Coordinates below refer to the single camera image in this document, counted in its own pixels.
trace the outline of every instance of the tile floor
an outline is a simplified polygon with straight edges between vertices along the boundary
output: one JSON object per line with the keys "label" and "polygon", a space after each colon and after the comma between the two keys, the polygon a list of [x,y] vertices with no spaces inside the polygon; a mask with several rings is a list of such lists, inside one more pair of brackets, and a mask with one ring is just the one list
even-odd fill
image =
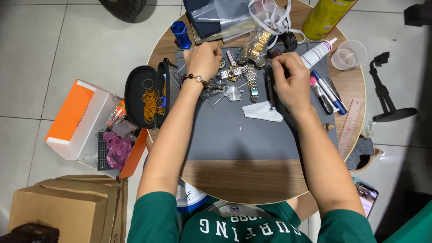
{"label": "tile floor", "polygon": [[[317,0],[304,2],[315,5]],[[382,113],[368,74],[368,62],[382,52],[391,52],[389,63],[378,72],[395,106],[418,106],[428,30],[405,26],[402,12],[421,2],[360,0],[338,25],[347,38],[368,50],[362,64],[368,94],[365,126]],[[123,96],[129,72],[147,63],[160,36],[183,13],[182,0],[148,0],[140,23],[129,24],[114,18],[97,0],[0,0],[0,182],[8,185],[0,191],[1,234],[14,190],[66,174],[97,173],[63,160],[44,142],[73,81],[86,80]],[[355,175],[380,192],[369,219],[374,230],[394,189],[414,122],[415,117],[374,125],[373,141],[384,153]],[[129,216],[138,171],[129,183]],[[305,222],[302,228],[311,236],[310,226]]]}

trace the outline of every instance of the blue pen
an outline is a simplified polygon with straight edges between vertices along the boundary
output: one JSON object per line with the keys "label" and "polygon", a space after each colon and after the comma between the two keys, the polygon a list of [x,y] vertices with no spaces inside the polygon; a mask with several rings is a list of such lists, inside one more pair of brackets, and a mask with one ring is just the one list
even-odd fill
{"label": "blue pen", "polygon": [[313,70],[311,72],[315,78],[317,79],[318,84],[321,86],[321,88],[325,91],[325,93],[330,98],[331,102],[336,108],[339,108],[339,115],[346,115],[346,112],[343,109],[342,104],[339,102],[339,100],[336,98],[334,93],[330,90],[330,87],[326,85],[324,79],[321,78],[321,76],[317,73],[317,71]]}

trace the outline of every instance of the smartphone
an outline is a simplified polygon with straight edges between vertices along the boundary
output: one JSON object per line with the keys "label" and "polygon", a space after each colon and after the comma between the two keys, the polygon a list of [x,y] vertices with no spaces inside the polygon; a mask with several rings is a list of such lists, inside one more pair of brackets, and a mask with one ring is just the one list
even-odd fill
{"label": "smartphone", "polygon": [[356,183],[356,188],[357,188],[357,193],[360,196],[360,201],[362,201],[366,218],[369,218],[369,215],[378,197],[378,191],[361,182]]}

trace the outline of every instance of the hand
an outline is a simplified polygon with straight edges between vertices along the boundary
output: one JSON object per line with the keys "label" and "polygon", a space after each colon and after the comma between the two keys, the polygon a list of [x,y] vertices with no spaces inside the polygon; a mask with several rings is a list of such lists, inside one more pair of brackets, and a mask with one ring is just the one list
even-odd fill
{"label": "hand", "polygon": [[219,70],[222,51],[216,42],[204,42],[192,51],[184,51],[187,74],[201,76],[204,81],[213,78]]}
{"label": "hand", "polygon": [[[276,93],[293,116],[310,111],[309,69],[303,64],[301,57],[295,52],[284,53],[271,60],[275,79]],[[289,71],[285,78],[284,65]]]}

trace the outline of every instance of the phone screen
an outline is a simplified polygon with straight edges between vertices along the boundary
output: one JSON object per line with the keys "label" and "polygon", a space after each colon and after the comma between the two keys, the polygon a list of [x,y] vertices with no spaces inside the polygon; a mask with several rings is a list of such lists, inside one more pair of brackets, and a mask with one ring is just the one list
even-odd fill
{"label": "phone screen", "polygon": [[369,217],[369,213],[372,210],[372,207],[378,196],[378,192],[361,183],[357,187],[357,192],[360,196],[360,200],[362,201],[363,209],[365,210],[366,217]]}

